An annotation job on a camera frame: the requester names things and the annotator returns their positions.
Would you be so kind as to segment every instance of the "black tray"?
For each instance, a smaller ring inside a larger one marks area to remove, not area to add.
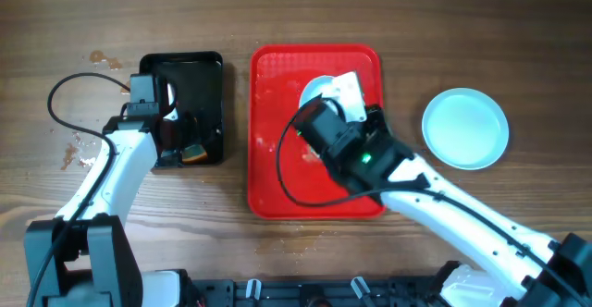
[[[178,91],[178,127],[185,143],[201,144],[207,158],[191,165],[211,165],[224,156],[222,56],[217,52],[149,54],[140,61],[140,73],[152,73],[175,83]],[[185,129],[183,118],[197,120],[197,130]],[[156,167],[186,166],[180,149],[164,149]]]

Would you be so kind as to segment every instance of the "white object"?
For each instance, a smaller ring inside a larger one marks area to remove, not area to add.
[[[177,95],[176,93],[173,93],[173,88],[172,86],[170,86],[170,84],[168,84],[166,86],[166,89],[168,91],[168,104],[173,104],[173,100],[174,96]],[[177,108],[175,107],[170,113],[168,113],[165,117],[163,117],[163,119],[167,119],[167,120],[171,120],[171,121],[175,121],[179,118],[179,113],[177,112]]]
[[[259,279],[249,279],[247,282],[247,289],[245,290],[245,298],[246,299],[255,299],[259,300],[261,297],[261,280]]]
[[[98,214],[118,215],[121,225],[125,226],[138,189],[158,159],[156,145],[150,132],[118,130],[106,136],[116,145],[117,155],[91,203],[78,219],[93,219]],[[57,212],[56,217],[63,216],[64,220],[69,220],[74,215],[105,167],[108,155],[109,145],[103,141],[96,163],[76,191],[76,195]]]
[[[49,307],[54,306],[110,306],[109,295],[97,295],[91,280],[68,290],[65,297],[50,297],[47,299]],[[177,307],[181,302],[180,277],[175,271],[151,271],[142,273],[142,307]]]
[[[508,120],[496,102],[472,89],[452,89],[434,98],[424,112],[425,143],[444,163],[481,169],[500,159],[508,145]]]
[[[462,264],[444,281],[440,296],[454,307],[499,307],[507,294],[486,272]]]
[[[345,115],[345,122],[366,121],[366,110],[360,81],[354,71],[343,75],[319,76],[306,84],[300,96],[299,107],[308,103],[311,99],[321,95],[323,98],[331,98],[337,101]],[[332,103],[327,103],[337,113]]]
[[[358,299],[361,299],[365,294],[370,294],[370,288],[361,276],[357,276],[352,279],[350,285]]]
[[[181,297],[179,274],[175,271],[142,273],[142,307],[176,307]]]
[[[495,212],[448,182],[418,155],[413,160],[403,160],[390,174],[388,181],[415,180],[420,174],[424,174],[429,181],[429,190],[443,193],[478,212],[523,245],[528,245],[531,252],[543,262],[548,262],[553,255],[548,247],[553,240],[550,236],[523,227]],[[518,249],[508,245],[506,239],[454,205],[435,201],[431,196],[416,192],[389,191],[383,192],[380,197],[389,210],[400,212],[425,225],[470,257],[504,287],[507,296],[520,300],[526,293],[521,284],[524,277],[536,278],[541,272],[540,266],[530,258],[517,255]]]

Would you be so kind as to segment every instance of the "wire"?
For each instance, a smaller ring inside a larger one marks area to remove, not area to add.
[[[94,193],[96,192],[96,190],[99,188],[99,186],[103,182],[103,179],[105,178],[105,176],[106,176],[107,172],[109,171],[109,168],[113,164],[113,160],[115,158],[116,147],[113,144],[113,142],[111,140],[109,140],[106,136],[104,136],[103,134],[101,134],[97,131],[86,129],[83,127],[78,127],[73,124],[70,124],[70,123],[62,120],[61,118],[57,117],[56,113],[54,113],[54,109],[52,108],[52,101],[54,99],[54,94],[56,94],[57,89],[60,86],[62,86],[65,82],[79,78],[79,77],[98,77],[98,78],[102,78],[104,80],[111,80],[115,84],[122,87],[123,89],[126,89],[128,91],[130,90],[130,88],[125,86],[119,80],[114,80],[108,76],[101,75],[101,74],[94,73],[94,72],[82,72],[82,73],[70,75],[70,76],[62,79],[49,92],[49,96],[47,97],[47,111],[49,112],[49,115],[52,117],[52,119],[55,122],[59,123],[60,125],[66,127],[66,128],[70,128],[70,129],[74,129],[76,131],[88,133],[88,134],[93,135],[94,137],[98,137],[101,140],[105,141],[109,145],[109,154],[107,156],[107,161],[105,163],[105,167],[103,167],[103,170],[101,171],[98,178],[96,179],[96,181],[93,183],[93,185],[89,189],[89,192],[82,199],[82,202],[80,202],[78,209],[76,209],[76,211],[74,212],[72,217],[67,221],[67,223],[64,225],[64,227],[61,229],[60,233],[57,235],[54,242],[52,243],[52,246],[49,248],[49,250],[47,251],[47,254],[43,258],[42,263],[41,263],[41,267],[39,268],[39,271],[37,272],[37,276],[35,277],[35,280],[33,281],[33,284],[31,285],[31,291],[29,292],[29,298],[27,299],[27,306],[28,307],[33,307],[33,305],[35,304],[35,297],[37,296],[37,291],[39,290],[39,286],[41,285],[41,281],[43,279],[43,274],[45,273],[47,266],[49,265],[52,257],[54,257],[56,252],[59,252],[59,250],[62,248],[62,245],[64,244],[64,241],[66,240],[66,236],[68,235],[68,230],[72,227],[72,225],[74,224],[76,219],[80,216],[80,214],[82,214],[82,212],[84,212],[84,210],[89,205],[91,198],[93,197]]]
[[[126,109],[128,109],[128,103],[124,103],[124,104],[121,106],[121,111],[119,111],[119,117],[123,117],[123,113],[125,113],[125,112],[126,112]]]
[[[281,145],[282,145],[282,142],[284,141],[284,138],[286,137],[286,134],[288,133],[288,130],[290,129],[291,125],[294,123],[294,120],[298,117],[298,115],[302,112],[302,110],[309,103],[311,103],[311,102],[309,101],[308,103],[304,104],[302,107],[300,107],[298,109],[298,111],[290,119],[290,122],[288,122],[288,124],[286,125],[286,128],[284,128],[284,130],[282,131],[281,136],[279,137],[279,141],[277,142],[277,149],[276,149],[277,181],[279,182],[279,186],[281,187],[281,189],[286,194],[286,197],[288,197],[293,203],[296,203],[296,204],[298,204],[300,206],[304,206],[304,207],[318,208],[318,207],[326,207],[326,206],[332,206],[332,205],[350,202],[353,200],[363,198],[364,196],[368,196],[368,195],[379,194],[382,192],[393,192],[393,191],[412,192],[412,193],[418,193],[418,194],[423,194],[423,195],[427,195],[427,196],[432,196],[434,198],[434,201],[444,201],[452,206],[457,207],[458,209],[466,212],[468,215],[472,216],[476,220],[480,221],[483,225],[485,225],[489,229],[491,229],[494,232],[496,232],[497,234],[499,234],[502,238],[506,239],[509,244],[516,247],[516,249],[518,249],[518,251],[520,251],[523,255],[530,258],[533,262],[535,262],[538,266],[540,266],[543,271],[547,272],[551,277],[553,277],[553,279],[555,279],[555,281],[563,289],[565,289],[565,291],[567,291],[567,293],[569,295],[571,295],[581,306],[583,306],[583,307],[590,306],[584,300],[584,298],[569,283],[567,283],[563,278],[561,278],[543,260],[541,260],[536,254],[531,252],[530,249],[525,247],[520,241],[518,241],[512,235],[508,234],[506,231],[504,231],[503,229],[501,229],[500,227],[498,227],[497,225],[492,223],[489,219],[487,219],[484,216],[482,216],[481,214],[479,214],[477,211],[471,209],[470,207],[464,205],[463,203],[460,203],[460,202],[458,202],[458,201],[456,201],[456,200],[454,200],[442,193],[431,191],[431,190],[419,190],[419,189],[410,189],[409,187],[391,186],[391,187],[386,187],[386,188],[358,192],[358,193],[354,193],[354,194],[351,194],[351,195],[343,197],[343,198],[339,198],[337,200],[328,201],[328,202],[321,202],[321,203],[304,202],[304,201],[298,200],[297,198],[292,196],[290,194],[290,191],[286,187],[286,184],[284,183],[283,177],[281,175],[281,165],[280,165],[280,163],[281,163],[281,161],[280,161]]]

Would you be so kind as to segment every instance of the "table stain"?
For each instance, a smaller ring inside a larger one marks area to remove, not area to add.
[[[126,86],[127,86],[127,87],[130,87],[130,81],[129,81],[129,80],[128,80],[128,81],[126,81]],[[130,91],[128,91],[128,90],[126,90],[126,89],[124,89],[124,88],[121,88],[121,91],[120,91],[120,92],[121,92],[121,94],[124,94],[124,95],[125,95],[125,94],[130,94]]]
[[[89,60],[95,64],[95,67],[99,63],[106,62],[111,70],[119,70],[123,68],[123,65],[119,63],[117,57],[107,57],[102,51],[95,50],[91,52]]]
[[[66,155],[64,156],[64,165],[62,166],[62,170],[66,170],[72,161],[74,161],[74,155],[78,153],[78,148],[72,143],[68,143],[68,147],[66,148]]]

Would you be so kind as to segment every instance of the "white plate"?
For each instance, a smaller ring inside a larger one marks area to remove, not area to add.
[[[508,120],[493,99],[472,89],[437,95],[424,112],[425,143],[444,163],[460,169],[481,169],[506,150]]]

